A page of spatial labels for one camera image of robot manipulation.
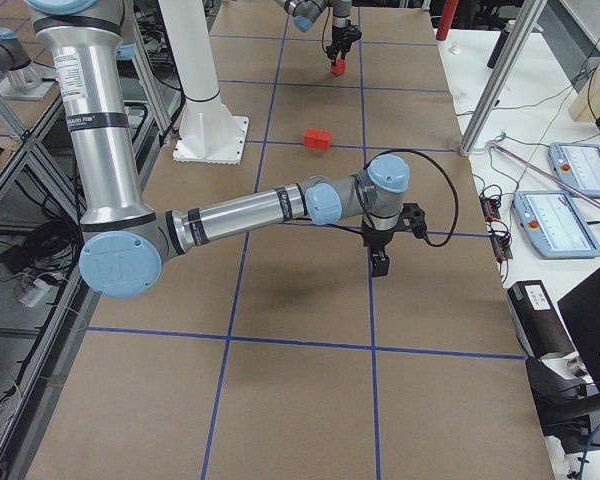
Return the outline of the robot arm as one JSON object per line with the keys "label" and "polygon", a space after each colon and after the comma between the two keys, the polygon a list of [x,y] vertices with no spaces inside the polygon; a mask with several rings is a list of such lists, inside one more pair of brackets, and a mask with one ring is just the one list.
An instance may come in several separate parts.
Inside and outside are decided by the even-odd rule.
{"label": "robot arm", "polygon": [[324,52],[331,61],[332,70],[346,66],[346,55],[351,46],[359,41],[362,32],[351,21],[352,2],[345,0],[275,0],[287,15],[293,19],[298,30],[308,32],[322,13],[331,9],[331,44]]}
{"label": "robot arm", "polygon": [[50,51],[86,198],[79,270],[96,292],[130,298],[190,249],[301,217],[317,225],[360,216],[373,272],[397,231],[426,237],[423,211],[404,199],[410,169],[383,153],[347,178],[323,176],[187,212],[155,212],[143,199],[116,54],[133,14],[127,1],[33,1],[34,31]]}

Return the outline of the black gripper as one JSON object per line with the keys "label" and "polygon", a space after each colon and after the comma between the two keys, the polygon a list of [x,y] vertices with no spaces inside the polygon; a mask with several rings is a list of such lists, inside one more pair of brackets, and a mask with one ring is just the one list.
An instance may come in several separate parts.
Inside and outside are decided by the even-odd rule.
{"label": "black gripper", "polygon": [[392,217],[364,214],[361,223],[363,245],[369,248],[371,275],[385,277],[390,269],[390,257],[385,247],[397,232],[410,231],[417,239],[426,238],[425,212],[417,203],[404,203]]}
{"label": "black gripper", "polygon": [[332,43],[325,48],[325,53],[332,64],[336,64],[342,48],[342,59],[350,52],[352,45],[361,39],[359,27],[350,18],[336,17],[332,25]]}

